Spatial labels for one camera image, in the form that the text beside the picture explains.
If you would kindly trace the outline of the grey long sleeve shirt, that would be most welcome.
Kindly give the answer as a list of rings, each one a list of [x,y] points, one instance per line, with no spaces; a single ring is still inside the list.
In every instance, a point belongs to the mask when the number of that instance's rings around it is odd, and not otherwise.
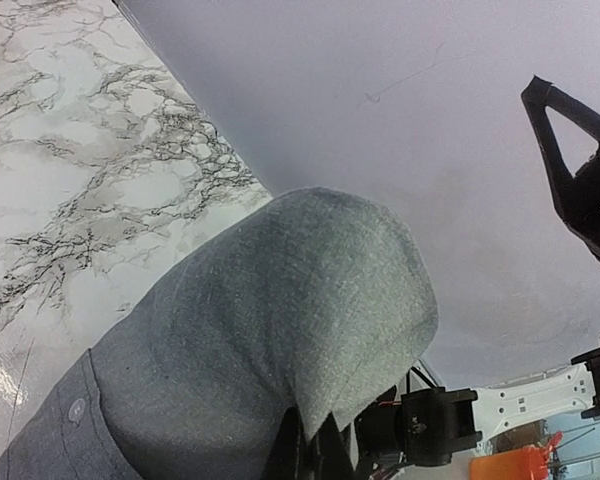
[[[407,225],[289,192],[171,268],[56,383],[0,479],[257,479],[284,414],[349,425],[438,327]]]

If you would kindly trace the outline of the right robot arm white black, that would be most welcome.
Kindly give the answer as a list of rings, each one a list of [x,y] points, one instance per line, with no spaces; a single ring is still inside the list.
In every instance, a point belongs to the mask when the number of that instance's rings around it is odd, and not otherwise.
[[[542,155],[554,209],[567,229],[600,262],[600,114],[534,77],[521,100]],[[547,112],[554,110],[597,143],[576,173],[567,168]],[[392,479],[406,467],[448,465],[455,453],[474,450],[472,479],[545,479],[560,439],[545,447],[487,454],[489,441],[556,414],[600,419],[600,345],[568,366],[489,387],[448,390],[413,367],[402,386],[381,395],[354,423],[362,479]]]

